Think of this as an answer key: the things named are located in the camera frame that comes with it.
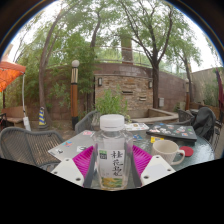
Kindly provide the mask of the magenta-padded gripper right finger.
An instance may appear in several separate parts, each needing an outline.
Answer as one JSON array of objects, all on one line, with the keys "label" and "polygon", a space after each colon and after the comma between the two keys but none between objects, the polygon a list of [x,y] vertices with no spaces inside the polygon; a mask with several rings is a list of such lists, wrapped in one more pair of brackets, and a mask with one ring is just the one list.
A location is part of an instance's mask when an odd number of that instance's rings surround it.
[{"label": "magenta-padded gripper right finger", "polygon": [[160,155],[151,156],[143,149],[133,146],[130,187],[143,187],[174,172]]}]

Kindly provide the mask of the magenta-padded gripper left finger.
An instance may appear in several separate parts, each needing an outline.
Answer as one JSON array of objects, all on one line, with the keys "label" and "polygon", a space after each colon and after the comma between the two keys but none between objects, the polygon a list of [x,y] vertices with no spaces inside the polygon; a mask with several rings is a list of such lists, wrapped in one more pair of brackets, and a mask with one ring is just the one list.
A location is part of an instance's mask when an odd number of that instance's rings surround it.
[{"label": "magenta-padded gripper left finger", "polygon": [[74,158],[63,159],[51,173],[78,186],[90,188],[94,174],[93,147],[80,152]]}]

